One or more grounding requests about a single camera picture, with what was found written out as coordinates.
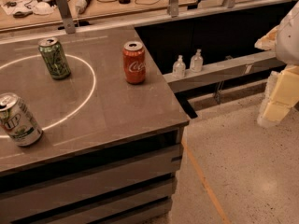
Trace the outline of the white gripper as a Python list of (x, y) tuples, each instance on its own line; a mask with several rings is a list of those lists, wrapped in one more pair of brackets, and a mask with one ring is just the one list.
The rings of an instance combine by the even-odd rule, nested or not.
[(269, 128), (280, 124), (299, 102), (299, 2), (254, 47), (275, 50), (279, 60), (292, 64), (281, 72), (272, 71), (267, 79), (257, 123)]

